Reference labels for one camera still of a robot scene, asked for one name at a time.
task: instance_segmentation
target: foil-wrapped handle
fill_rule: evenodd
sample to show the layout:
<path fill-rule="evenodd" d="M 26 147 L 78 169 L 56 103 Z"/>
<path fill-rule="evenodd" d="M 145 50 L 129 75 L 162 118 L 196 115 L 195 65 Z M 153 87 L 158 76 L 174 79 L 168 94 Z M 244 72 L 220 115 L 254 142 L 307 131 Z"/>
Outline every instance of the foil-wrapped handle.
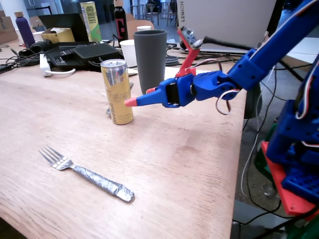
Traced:
<path fill-rule="evenodd" d="M 129 203 L 134 198 L 134 192 L 126 188 L 123 184 L 113 182 L 97 173 L 76 165 L 72 166 L 72 169 L 105 192 L 116 196 L 125 202 Z"/>

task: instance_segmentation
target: white cable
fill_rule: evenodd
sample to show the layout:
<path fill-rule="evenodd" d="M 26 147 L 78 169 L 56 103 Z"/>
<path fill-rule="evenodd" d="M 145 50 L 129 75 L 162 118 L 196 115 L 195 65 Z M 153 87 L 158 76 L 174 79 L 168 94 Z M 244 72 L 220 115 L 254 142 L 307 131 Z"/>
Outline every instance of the white cable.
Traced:
<path fill-rule="evenodd" d="M 304 146 L 306 147 L 311 147 L 311 148 L 319 148 L 319 144 L 308 144 L 304 141 L 301 141 L 301 143 L 303 143 Z"/>
<path fill-rule="evenodd" d="M 284 25 L 286 25 L 286 23 L 287 23 L 288 21 L 290 21 L 291 18 L 295 17 L 296 15 L 298 15 L 299 13 L 301 13 L 302 11 L 306 10 L 309 6 L 311 6 L 312 4 L 314 4 L 316 1 L 318 1 L 318 0 L 313 0 L 313 1 L 311 1 L 310 3 L 308 3 L 307 5 L 305 5 L 304 7 L 302 7 L 301 9 L 299 9 L 298 11 L 294 12 L 294 14 L 291 15 L 291 16 L 284 22 L 284 24 L 282 24 L 282 25 L 276 30 L 276 32 L 275 32 L 274 34 L 272 34 L 271 37 L 269 37 L 268 40 L 267 40 L 261 47 L 259 47 L 259 48 L 257 49 L 257 51 L 255 51 L 255 53 L 250 57 L 250 60 L 257 54 L 258 51 L 260 51 L 260 49 L 262 49 L 262 48 L 270 41 L 271 38 L 273 38 L 274 35 L 276 35 L 276 33 L 277 33 L 278 31 L 280 31 L 280 29 L 281 29 Z"/>
<path fill-rule="evenodd" d="M 315 72 L 315 69 L 317 67 L 319 63 L 319 59 L 315 64 L 315 66 L 313 67 L 313 70 L 310 72 L 308 78 L 307 78 L 307 81 L 306 81 L 306 85 L 305 85 L 305 88 L 304 88 L 304 107 L 303 107 L 303 112 L 301 115 L 299 115 L 299 112 L 297 111 L 296 112 L 296 119 L 298 120 L 301 120 L 303 119 L 307 112 L 308 112 L 308 108 L 309 108 L 309 90 L 310 90 L 310 85 L 311 85 L 311 82 L 313 81 L 313 74 Z"/>
<path fill-rule="evenodd" d="M 223 94 L 221 94 L 221 96 L 217 99 L 217 101 L 216 101 L 216 109 L 217 109 L 217 111 L 218 112 L 220 112 L 222 115 L 229 115 L 230 113 L 231 113 L 231 106 L 230 106 L 230 104 L 229 104 L 229 102 L 228 101 L 226 101 L 226 104 L 227 104 L 227 107 L 228 107 L 228 112 L 223 112 L 219 107 L 218 107 L 218 103 L 219 103 L 219 101 L 226 95 L 226 94 L 228 94 L 228 93 L 238 93 L 239 92 L 239 90 L 238 89 L 234 89 L 234 90 L 229 90 L 229 91 L 225 91 Z"/>
<path fill-rule="evenodd" d="M 216 59 L 214 59 L 214 58 L 208 58 L 208 59 L 206 59 L 206 60 L 203 60 L 203 61 L 197 63 L 196 65 L 194 65 L 194 66 L 192 66 L 192 67 L 188 67 L 187 69 L 196 68 L 197 66 L 200 66 L 200 65 L 202 65 L 202 64 L 204 64 L 204 63 L 206 63 L 206 62 L 209 62 L 209 61 L 218 62 L 218 61 L 216 61 Z"/>
<path fill-rule="evenodd" d="M 269 75 L 269 77 L 268 77 L 268 79 L 267 79 L 265 85 L 269 82 L 269 80 L 270 80 L 270 78 L 271 78 L 271 76 L 272 76 L 272 74 L 273 74 L 273 72 L 274 72 L 274 69 L 275 69 L 275 67 L 273 67 L 273 69 L 271 70 L 270 75 Z M 261 89 L 261 92 L 260 92 L 260 95 L 259 95 L 259 97 L 258 97 L 257 104 L 256 104 L 257 132 L 259 131 L 258 103 L 259 103 L 259 100 L 260 100 L 260 98 L 261 98 L 262 92 L 263 92 L 263 90 L 264 90 L 265 88 L 266 88 L 266 87 L 263 87 L 263 88 Z M 241 189 L 241 192 L 243 193 L 243 195 L 244 195 L 245 197 L 247 197 L 247 195 L 244 193 L 244 189 L 243 189 L 244 174 L 245 174 L 247 165 L 248 165 L 248 163 L 249 163 L 249 159 L 250 159 L 251 155 L 253 154 L 254 149 L 255 149 L 255 147 L 256 147 L 258 136 L 259 136 L 259 133 L 256 134 L 253 147 L 252 147 L 252 149 L 251 149 L 251 151 L 250 151 L 250 153 L 249 153 L 249 156 L 248 156 L 248 159 L 247 159 L 247 161 L 246 161 L 246 163 L 245 163 L 243 172 L 241 173 L 240 189 Z"/>
<path fill-rule="evenodd" d="M 52 75 L 67 75 L 67 74 L 72 74 L 75 72 L 75 69 L 72 69 L 70 71 L 64 71 L 64 72 L 59 72 L 59 71 L 45 71 L 46 73 L 52 74 Z"/>

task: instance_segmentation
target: black bottle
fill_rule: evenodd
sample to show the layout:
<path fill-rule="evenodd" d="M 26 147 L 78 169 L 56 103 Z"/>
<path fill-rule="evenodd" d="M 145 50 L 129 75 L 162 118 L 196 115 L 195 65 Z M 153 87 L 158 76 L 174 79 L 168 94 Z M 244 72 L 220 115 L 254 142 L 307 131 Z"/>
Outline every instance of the black bottle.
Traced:
<path fill-rule="evenodd" d="M 129 39 L 123 0 L 114 0 L 114 18 L 119 43 Z"/>

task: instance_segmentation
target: robotic arm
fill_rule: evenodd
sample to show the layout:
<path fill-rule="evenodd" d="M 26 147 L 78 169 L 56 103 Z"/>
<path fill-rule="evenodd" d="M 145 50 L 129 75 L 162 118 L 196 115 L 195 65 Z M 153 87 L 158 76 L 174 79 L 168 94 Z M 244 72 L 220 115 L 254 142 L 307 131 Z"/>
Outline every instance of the robotic arm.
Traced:
<path fill-rule="evenodd" d="M 318 25 L 318 11 L 318 0 L 304 1 L 276 34 L 258 50 L 250 49 L 228 74 L 215 71 L 196 75 L 191 64 L 200 52 L 200 46 L 205 43 L 227 46 L 228 43 L 208 37 L 196 40 L 191 30 L 182 27 L 178 33 L 189 49 L 189 55 L 180 72 L 175 78 L 165 80 L 158 87 L 149 89 L 147 95 L 127 100 L 126 105 L 133 107 L 163 104 L 167 108 L 178 108 L 195 99 L 203 101 L 218 97 L 231 100 L 240 89 L 250 90 L 258 84 L 277 62 Z"/>
<path fill-rule="evenodd" d="M 180 34 L 189 54 L 179 73 L 149 89 L 146 95 L 126 100 L 126 106 L 162 104 L 167 108 L 187 106 L 195 99 L 217 97 L 229 100 L 241 89 L 250 90 L 262 81 L 286 54 L 319 24 L 319 0 L 305 0 L 293 15 L 259 49 L 249 49 L 228 74 L 214 71 L 196 74 L 192 62 L 205 43 L 231 46 L 211 38 L 197 40 L 192 31 L 182 27 Z M 283 166 L 283 188 L 315 204 L 319 203 L 319 55 L 302 83 L 295 100 L 287 101 L 277 128 L 269 142 L 267 157 Z M 310 182 L 301 186 L 296 175 Z"/>

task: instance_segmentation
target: gray cup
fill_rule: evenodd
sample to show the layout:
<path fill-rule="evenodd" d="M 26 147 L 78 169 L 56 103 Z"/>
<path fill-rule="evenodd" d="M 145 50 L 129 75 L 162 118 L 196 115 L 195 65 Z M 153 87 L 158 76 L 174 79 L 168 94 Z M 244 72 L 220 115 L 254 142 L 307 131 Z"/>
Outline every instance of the gray cup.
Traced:
<path fill-rule="evenodd" d="M 166 39 L 167 32 L 165 30 L 134 33 L 136 60 L 143 94 L 164 80 Z"/>

